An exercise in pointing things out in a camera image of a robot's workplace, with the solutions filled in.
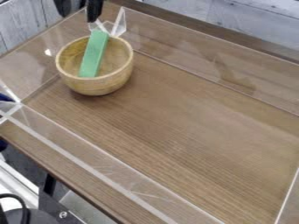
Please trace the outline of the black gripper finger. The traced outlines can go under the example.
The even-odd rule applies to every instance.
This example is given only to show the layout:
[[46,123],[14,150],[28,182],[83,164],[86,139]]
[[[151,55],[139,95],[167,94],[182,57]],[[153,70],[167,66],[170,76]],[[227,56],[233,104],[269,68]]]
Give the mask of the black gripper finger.
[[88,0],[87,5],[87,20],[90,23],[94,23],[103,11],[104,0]]
[[66,18],[71,14],[71,0],[54,0],[59,14]]

